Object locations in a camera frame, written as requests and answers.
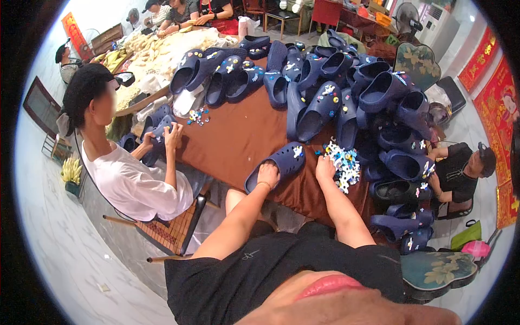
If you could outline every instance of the red apron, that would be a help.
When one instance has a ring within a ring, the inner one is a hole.
[[[214,15],[215,13],[211,11],[211,0],[207,4],[208,8],[210,9],[210,12],[208,12],[208,15]],[[199,1],[199,10],[202,12],[202,0]],[[236,19],[214,19],[214,20],[208,20],[211,27],[217,28],[219,33],[224,35],[238,35],[238,20]]]

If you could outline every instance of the striped shirt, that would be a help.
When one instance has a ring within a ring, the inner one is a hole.
[[[176,23],[183,23],[190,20],[190,15],[199,11],[199,2],[197,0],[186,0],[186,7],[184,13],[181,15],[175,8],[171,8],[166,15],[166,20],[175,21]]]
[[[166,20],[170,9],[172,9],[170,6],[161,6],[158,13],[152,13],[152,17],[150,18],[152,25],[159,27],[163,21]]]
[[[80,59],[76,58],[69,58],[69,63],[81,63]],[[60,75],[63,81],[65,81],[66,84],[69,84],[72,76],[76,73],[76,71],[80,68],[77,64],[61,64],[60,65]]]

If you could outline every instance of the lips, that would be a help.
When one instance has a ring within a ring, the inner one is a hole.
[[[349,289],[363,290],[367,288],[363,287],[361,283],[347,275],[334,274],[313,282],[296,297],[295,301],[306,297]]]

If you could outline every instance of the brown tablecloth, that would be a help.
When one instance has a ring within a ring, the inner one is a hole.
[[[257,61],[266,66],[267,59]],[[185,125],[183,147],[178,149],[178,159],[233,187],[244,189],[244,181],[264,158],[283,147],[286,138],[287,110],[275,110],[269,104],[265,87],[250,94],[237,104],[225,103],[218,108],[209,108],[210,121],[200,126],[186,125],[187,120],[178,119]],[[312,219],[320,219],[333,226],[325,198],[315,178],[317,157],[315,150],[323,150],[334,134],[332,124],[316,136],[310,145],[303,144],[306,162],[294,176],[284,180],[268,199],[285,205]],[[364,209],[368,183],[360,181],[349,187],[348,198],[360,214]]]

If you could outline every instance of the air conditioner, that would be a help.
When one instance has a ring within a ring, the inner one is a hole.
[[[436,4],[429,6],[421,23],[423,30],[417,32],[415,37],[433,50],[435,61],[439,63],[455,38],[460,24],[447,10]]]

